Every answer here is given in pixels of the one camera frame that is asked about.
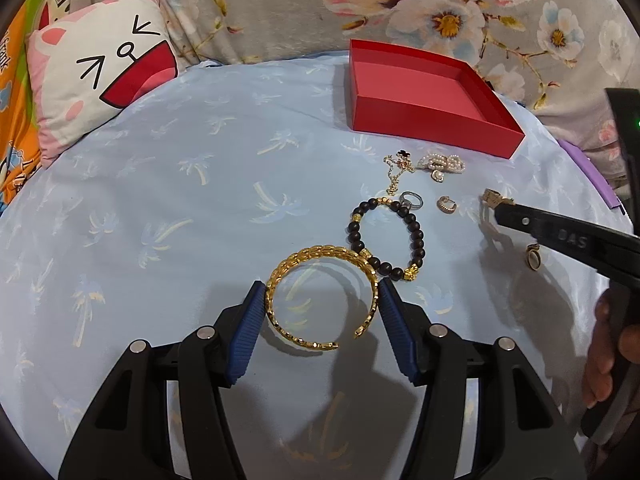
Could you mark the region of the right hand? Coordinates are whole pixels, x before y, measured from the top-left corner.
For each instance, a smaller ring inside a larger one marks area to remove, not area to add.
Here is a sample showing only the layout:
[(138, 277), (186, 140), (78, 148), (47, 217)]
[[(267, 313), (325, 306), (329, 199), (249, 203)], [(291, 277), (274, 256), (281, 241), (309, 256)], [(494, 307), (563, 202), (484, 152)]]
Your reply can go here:
[(632, 364), (638, 364), (640, 360), (638, 325), (627, 326), (620, 333), (620, 338), (617, 341), (613, 339), (610, 299), (611, 294), (607, 289), (594, 307), (596, 324), (593, 326), (584, 374), (582, 375), (582, 400), (586, 408), (593, 408), (611, 395), (615, 351), (620, 352), (620, 355)]

